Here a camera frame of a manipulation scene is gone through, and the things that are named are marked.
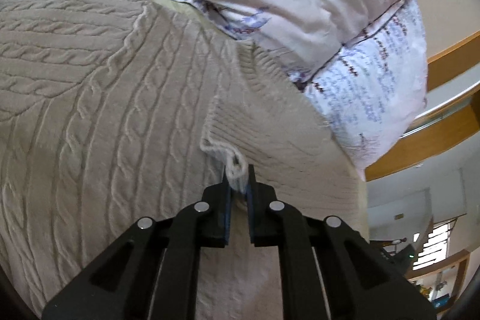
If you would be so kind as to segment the beige cable knit sweater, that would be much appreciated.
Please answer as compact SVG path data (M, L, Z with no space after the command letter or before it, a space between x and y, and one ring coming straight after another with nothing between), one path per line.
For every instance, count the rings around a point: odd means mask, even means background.
M33 313L137 219L249 165L368 234L365 183L258 46L151 0L1 0L1 268Z

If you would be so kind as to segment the wooden shelf unit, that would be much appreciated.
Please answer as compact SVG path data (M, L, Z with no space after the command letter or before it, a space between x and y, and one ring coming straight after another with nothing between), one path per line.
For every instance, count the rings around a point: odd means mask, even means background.
M440 262L409 271L406 278L426 296L441 319L460 297L469 263L470 252L463 249Z

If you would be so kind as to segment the white blue floral pillow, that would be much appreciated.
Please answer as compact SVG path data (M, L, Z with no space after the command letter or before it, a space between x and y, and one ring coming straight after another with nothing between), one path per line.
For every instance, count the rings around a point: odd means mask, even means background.
M405 0L379 29L341 48L304 88L361 175L425 106L428 66L421 15L417 0Z

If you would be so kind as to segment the wooden headboard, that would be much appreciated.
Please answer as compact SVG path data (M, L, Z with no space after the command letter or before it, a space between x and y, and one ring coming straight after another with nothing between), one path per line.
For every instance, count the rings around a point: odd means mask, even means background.
M479 132L478 69L478 32L430 58L428 92L433 103L390 152L366 169L366 179L411 168Z

